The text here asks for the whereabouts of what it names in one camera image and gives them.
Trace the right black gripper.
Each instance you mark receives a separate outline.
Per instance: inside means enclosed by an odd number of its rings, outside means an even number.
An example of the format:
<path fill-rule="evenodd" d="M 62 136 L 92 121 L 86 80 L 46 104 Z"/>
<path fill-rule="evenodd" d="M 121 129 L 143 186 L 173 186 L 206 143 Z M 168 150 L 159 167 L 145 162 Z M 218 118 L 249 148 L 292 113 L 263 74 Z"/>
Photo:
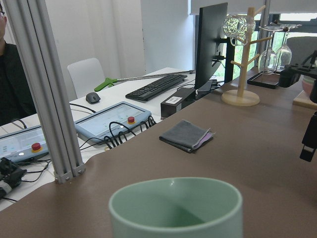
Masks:
<path fill-rule="evenodd" d="M 310 100 L 313 103 L 317 103 L 317 80 L 314 81 L 310 96 Z M 300 154 L 300 158 L 307 162 L 311 162 L 313 155 L 317 149 L 317 116 L 312 115 L 306 132 L 304 134 L 303 149 Z"/>

